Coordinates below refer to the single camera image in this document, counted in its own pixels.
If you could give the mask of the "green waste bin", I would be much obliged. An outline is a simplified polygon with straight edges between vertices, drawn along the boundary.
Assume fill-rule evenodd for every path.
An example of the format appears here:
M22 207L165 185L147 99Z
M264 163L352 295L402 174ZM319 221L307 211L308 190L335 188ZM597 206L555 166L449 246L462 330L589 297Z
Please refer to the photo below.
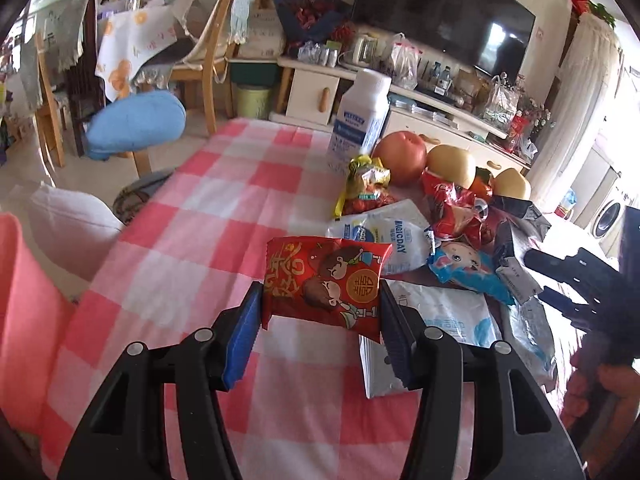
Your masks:
M271 89L238 84L235 88L236 114L250 119L267 119L271 106Z

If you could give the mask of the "pink plastic basin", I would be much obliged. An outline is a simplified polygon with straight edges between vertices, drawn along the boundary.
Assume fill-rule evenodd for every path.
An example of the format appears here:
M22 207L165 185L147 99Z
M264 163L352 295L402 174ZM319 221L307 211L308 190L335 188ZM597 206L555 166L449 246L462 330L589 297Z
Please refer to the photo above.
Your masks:
M41 434L58 348L74 306L53 284L13 214L1 216L1 409L10 426Z

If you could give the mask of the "white cushion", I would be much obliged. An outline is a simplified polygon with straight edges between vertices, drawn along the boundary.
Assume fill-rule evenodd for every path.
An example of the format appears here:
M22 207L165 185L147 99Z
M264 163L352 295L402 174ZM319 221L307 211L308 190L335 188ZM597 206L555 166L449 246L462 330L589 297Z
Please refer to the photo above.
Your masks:
M88 193L18 184L9 198L24 207L43 255L86 282L94 279L125 229L102 200Z

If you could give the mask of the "white milk bottle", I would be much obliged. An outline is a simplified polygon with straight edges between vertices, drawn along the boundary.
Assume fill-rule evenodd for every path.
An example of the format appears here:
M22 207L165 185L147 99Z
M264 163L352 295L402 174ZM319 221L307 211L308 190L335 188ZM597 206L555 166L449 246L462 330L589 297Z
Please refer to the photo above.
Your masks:
M334 119L326 157L329 168L346 176L350 161L370 155L390 109L387 96L392 80L374 70L360 70L342 96Z

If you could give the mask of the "red snack wrapper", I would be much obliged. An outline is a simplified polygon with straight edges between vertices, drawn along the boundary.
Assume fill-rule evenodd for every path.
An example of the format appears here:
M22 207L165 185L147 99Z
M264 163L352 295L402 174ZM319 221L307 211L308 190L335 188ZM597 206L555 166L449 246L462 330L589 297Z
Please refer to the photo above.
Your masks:
M476 194L429 171L422 174L421 184L434 237L446 242L464 240L475 249L495 240L495 229L488 223L491 188Z

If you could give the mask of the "owl pattern floor mat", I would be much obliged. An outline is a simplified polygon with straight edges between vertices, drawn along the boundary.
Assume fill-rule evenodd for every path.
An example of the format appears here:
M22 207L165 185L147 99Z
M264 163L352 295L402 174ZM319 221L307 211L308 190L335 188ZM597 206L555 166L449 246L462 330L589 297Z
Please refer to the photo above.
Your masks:
M173 169L152 171L123 188L112 205L115 217L128 226L173 173Z

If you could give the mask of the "dark grey foil wrapper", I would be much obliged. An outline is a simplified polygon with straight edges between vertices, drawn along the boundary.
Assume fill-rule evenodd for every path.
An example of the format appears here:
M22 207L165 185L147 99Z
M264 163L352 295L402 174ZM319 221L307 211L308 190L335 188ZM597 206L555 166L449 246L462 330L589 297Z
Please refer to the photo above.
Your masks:
M524 255L544 241L551 223L530 200L494 195L487 218L494 233L492 264L498 278L518 304L542 288L524 266Z

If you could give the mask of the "white TV cabinet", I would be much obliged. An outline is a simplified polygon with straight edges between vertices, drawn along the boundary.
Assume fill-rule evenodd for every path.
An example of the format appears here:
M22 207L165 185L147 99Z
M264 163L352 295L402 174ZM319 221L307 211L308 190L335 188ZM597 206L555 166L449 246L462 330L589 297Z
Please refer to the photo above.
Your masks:
M337 107L356 79L353 70L306 64L278 58L282 70L274 111L269 119L280 124L331 132ZM480 118L394 84L388 92L390 110L382 133L410 131L424 137L428 148L448 144L468 151L477 166L492 174L514 168L525 174L529 164L505 151L499 142L506 134Z

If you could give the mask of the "white Magicday pouch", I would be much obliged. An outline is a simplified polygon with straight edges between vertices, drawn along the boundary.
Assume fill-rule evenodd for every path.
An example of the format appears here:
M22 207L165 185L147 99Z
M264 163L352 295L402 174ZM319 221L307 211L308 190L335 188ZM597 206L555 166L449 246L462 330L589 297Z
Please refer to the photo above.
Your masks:
M382 275L398 275L428 263L436 252L434 232L412 200L400 200L362 214L350 214L333 220L326 229L328 237L378 244L391 244Z

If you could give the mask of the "yellow pear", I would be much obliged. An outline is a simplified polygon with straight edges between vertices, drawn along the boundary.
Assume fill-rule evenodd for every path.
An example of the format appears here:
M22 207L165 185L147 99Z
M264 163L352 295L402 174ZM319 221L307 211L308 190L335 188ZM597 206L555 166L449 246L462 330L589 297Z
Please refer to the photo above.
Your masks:
M476 165L468 151L453 145L440 144L427 153L426 169L442 180L469 188L476 173Z
M503 170L494 179L492 192L502 197L529 200L532 189L525 177L514 168Z

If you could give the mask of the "dark blue flower bouquet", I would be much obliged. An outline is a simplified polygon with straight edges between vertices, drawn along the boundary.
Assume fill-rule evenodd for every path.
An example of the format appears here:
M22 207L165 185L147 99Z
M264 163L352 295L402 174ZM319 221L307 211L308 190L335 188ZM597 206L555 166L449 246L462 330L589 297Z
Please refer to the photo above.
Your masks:
M348 44L354 36L350 21L352 7L344 0L272 0L285 34L285 54L311 41L325 44L336 41Z

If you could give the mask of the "red cartoon snack packet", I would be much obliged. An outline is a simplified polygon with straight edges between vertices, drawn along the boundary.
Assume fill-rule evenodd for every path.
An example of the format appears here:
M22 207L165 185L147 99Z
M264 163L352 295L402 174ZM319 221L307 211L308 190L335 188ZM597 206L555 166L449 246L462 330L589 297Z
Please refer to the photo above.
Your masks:
M378 290L390 244L320 236L267 243L262 327L274 316L338 326L380 340Z

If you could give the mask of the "red apple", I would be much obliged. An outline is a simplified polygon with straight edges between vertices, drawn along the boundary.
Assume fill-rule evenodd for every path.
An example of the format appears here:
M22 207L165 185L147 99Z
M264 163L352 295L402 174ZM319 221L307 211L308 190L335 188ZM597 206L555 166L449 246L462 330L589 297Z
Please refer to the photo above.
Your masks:
M426 167L426 155L425 143L410 131L396 131L384 136L372 153L390 170L390 183L401 188L420 179Z

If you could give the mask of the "pink checkered tablecloth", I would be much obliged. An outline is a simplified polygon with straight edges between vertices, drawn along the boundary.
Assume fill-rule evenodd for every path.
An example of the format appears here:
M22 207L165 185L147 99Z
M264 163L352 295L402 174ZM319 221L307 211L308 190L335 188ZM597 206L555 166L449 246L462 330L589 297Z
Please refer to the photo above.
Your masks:
M42 415L55 476L96 389L127 344L182 341L237 306L265 273L268 240L322 235L343 181L329 137L237 119L189 158L122 232L70 321ZM419 397L368 399L358 338L274 318L219 398L247 479L395 479Z

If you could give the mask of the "black flat television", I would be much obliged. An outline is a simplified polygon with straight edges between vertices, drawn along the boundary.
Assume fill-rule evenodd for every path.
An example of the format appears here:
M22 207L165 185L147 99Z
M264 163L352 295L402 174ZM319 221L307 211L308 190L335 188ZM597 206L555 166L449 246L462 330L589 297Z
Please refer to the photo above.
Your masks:
M488 76L520 72L535 15L516 0L355 0L352 20L444 52Z

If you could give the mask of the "washing machine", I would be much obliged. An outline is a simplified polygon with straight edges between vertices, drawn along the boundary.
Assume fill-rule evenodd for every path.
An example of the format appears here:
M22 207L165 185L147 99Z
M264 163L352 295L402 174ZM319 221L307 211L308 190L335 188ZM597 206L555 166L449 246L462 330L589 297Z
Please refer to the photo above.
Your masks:
M633 204L634 199L614 184L597 208L588 231L608 258L618 258L625 211Z

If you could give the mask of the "blue cushioned stool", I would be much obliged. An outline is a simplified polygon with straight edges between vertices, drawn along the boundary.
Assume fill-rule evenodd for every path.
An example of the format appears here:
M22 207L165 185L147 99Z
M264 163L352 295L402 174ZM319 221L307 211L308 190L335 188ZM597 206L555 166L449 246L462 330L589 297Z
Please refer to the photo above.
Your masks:
M185 126L186 110L171 92L133 94L93 115L85 134L85 154L107 160L119 153L140 152L179 139Z

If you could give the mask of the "dining table orange-print cloth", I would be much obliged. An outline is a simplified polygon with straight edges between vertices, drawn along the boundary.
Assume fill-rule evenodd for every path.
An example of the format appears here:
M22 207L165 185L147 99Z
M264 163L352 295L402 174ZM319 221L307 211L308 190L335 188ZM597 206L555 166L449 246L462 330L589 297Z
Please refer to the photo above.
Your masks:
M110 16L104 25L96 76L107 101L126 98L140 68L177 41L169 6L146 6Z

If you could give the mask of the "white lace covered appliance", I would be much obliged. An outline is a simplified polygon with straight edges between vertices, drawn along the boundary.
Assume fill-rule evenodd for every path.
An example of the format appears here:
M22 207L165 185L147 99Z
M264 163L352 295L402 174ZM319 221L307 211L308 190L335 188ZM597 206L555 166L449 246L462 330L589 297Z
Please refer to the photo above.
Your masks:
M613 99L619 71L614 29L593 14L582 14L560 67L561 84L551 110L554 126L541 133L527 174L530 199L541 211L555 210L582 169Z

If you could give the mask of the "yellow red snack bag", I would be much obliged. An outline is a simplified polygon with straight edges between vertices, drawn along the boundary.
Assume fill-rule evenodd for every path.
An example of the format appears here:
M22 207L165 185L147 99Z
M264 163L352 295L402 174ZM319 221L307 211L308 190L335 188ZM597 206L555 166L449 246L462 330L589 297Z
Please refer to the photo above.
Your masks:
M390 170L385 168L379 157L358 155L348 165L345 186L334 207L334 217L378 209L393 203L396 198L390 194Z

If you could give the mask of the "dark wooden chair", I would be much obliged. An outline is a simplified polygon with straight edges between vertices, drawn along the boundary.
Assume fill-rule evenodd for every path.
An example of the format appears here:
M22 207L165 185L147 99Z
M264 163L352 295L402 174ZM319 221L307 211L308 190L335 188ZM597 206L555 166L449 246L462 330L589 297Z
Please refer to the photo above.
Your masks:
M85 132L90 119L104 107L101 79L94 74L96 69L96 0L88 0L82 21L82 55L66 70L65 83L70 99L70 121L78 157L85 155Z

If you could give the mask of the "light wooden dining chair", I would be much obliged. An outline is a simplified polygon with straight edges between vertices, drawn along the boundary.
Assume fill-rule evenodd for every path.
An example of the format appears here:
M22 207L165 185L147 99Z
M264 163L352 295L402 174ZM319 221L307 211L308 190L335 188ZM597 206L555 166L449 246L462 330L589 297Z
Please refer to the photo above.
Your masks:
M217 131L214 83L222 84L226 79L227 54L233 50L232 44L227 44L221 52L222 33L230 18L232 2L217 0L195 47L174 66L170 74L170 81L197 81L201 84L206 128L210 136Z

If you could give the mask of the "electric kettle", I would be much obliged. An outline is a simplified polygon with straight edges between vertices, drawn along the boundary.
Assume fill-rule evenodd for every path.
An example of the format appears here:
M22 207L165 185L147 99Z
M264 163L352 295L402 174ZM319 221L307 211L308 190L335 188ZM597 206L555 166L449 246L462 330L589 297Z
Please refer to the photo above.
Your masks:
M378 38L363 32L357 34L352 40L344 56L344 61L352 66L370 67L374 61L376 49L378 48Z

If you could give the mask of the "blue cartoon face packet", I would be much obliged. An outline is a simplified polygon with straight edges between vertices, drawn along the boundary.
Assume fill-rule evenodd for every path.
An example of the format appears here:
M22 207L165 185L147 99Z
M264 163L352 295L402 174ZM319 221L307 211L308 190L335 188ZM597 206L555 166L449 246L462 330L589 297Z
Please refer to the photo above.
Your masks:
M506 306L515 304L509 289L495 272L491 258L470 245L456 240L441 242L428 267L441 283L456 283L472 292L491 296Z

